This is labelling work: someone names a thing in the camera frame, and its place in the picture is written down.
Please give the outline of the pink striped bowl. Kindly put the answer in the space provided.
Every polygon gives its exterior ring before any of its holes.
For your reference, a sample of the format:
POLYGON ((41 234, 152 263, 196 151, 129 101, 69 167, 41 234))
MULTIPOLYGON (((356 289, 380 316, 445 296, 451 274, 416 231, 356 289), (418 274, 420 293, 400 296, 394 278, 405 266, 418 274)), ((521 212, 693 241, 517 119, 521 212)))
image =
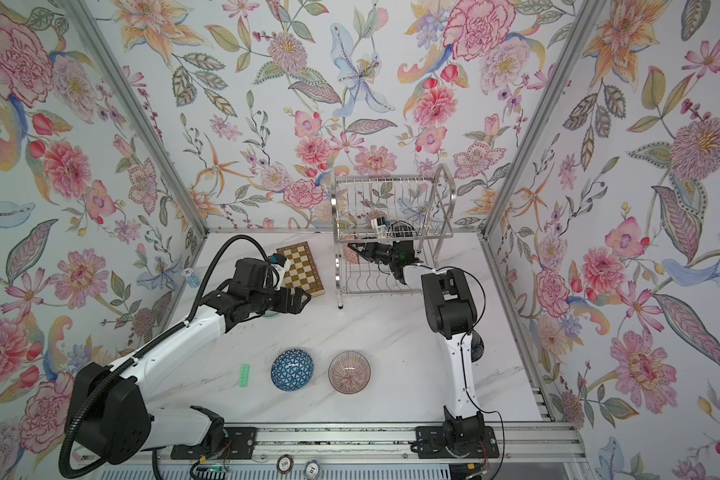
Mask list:
POLYGON ((345 351, 331 361, 328 378, 335 391, 352 395, 367 387, 371 373, 370 363, 365 356, 356 351, 345 351))

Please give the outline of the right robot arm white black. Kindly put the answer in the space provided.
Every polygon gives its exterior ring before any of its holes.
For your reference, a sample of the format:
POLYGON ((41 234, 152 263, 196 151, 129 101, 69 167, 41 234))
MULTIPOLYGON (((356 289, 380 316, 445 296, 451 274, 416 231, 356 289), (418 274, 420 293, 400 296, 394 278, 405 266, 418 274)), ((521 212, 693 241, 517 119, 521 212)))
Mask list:
POLYGON ((430 330, 442 340, 450 373, 452 394, 443 407, 440 433, 416 441, 414 451, 423 455, 446 453, 466 458, 486 438, 484 414, 475 398, 472 363, 482 357, 484 344, 476 325, 482 319, 469 286, 469 273, 458 267, 435 268, 419 259, 410 240, 351 242, 359 258, 384 265, 395 280, 418 289, 430 330))

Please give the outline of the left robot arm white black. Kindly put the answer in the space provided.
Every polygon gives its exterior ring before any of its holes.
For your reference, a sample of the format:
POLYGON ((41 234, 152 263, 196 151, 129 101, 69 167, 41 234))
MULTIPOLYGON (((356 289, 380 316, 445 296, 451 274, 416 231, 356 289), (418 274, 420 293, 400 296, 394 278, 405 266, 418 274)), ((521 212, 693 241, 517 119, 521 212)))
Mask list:
POLYGON ((311 296, 282 284, 285 258, 237 261, 232 278, 218 288, 198 289, 190 312, 134 352, 76 375, 59 453, 66 479, 83 477, 104 464, 121 464, 135 454, 187 447, 217 454, 230 440, 223 417, 199 405, 178 410, 153 407, 156 388, 186 360, 242 323, 268 312, 300 314, 311 296))

